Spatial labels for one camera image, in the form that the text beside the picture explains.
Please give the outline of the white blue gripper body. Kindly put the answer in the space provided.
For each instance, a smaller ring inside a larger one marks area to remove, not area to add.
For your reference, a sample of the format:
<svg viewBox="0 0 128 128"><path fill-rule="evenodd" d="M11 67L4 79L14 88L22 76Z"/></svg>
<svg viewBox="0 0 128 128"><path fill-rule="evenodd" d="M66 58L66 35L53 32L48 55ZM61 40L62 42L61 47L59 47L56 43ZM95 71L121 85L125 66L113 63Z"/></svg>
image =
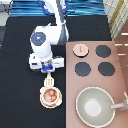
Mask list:
<svg viewBox="0 0 128 128"><path fill-rule="evenodd" d="M32 53L29 57L29 66L32 70L54 72L56 68L61 68L64 66L64 58L56 57L47 61L42 61L38 56Z"/></svg>

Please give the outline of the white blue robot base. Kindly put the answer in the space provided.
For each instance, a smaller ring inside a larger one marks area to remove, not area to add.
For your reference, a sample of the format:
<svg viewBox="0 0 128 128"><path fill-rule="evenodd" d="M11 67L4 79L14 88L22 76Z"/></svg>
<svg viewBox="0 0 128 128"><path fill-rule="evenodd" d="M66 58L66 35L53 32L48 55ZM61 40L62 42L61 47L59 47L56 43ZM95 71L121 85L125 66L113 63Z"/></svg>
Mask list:
<svg viewBox="0 0 128 128"><path fill-rule="evenodd" d="M59 1L60 1L60 5L62 7L62 11L66 12L67 11L67 1L66 0L59 0ZM42 5L43 5L43 11L45 14L52 15L54 13L54 10L50 4L43 2Z"/></svg>

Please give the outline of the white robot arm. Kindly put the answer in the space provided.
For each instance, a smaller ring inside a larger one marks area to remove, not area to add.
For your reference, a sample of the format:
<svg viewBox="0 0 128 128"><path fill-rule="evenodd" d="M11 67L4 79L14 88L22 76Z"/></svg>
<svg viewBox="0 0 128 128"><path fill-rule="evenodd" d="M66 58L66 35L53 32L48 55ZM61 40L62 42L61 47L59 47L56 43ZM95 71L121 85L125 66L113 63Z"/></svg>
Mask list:
<svg viewBox="0 0 128 128"><path fill-rule="evenodd" d="M69 39L69 33L64 19L59 0L44 0L54 11L56 24L52 26L37 26L30 36L33 52L29 57L29 65L32 70L40 70L42 73L54 72L56 68L64 66L63 57L53 57L52 45L63 45Z"/></svg>

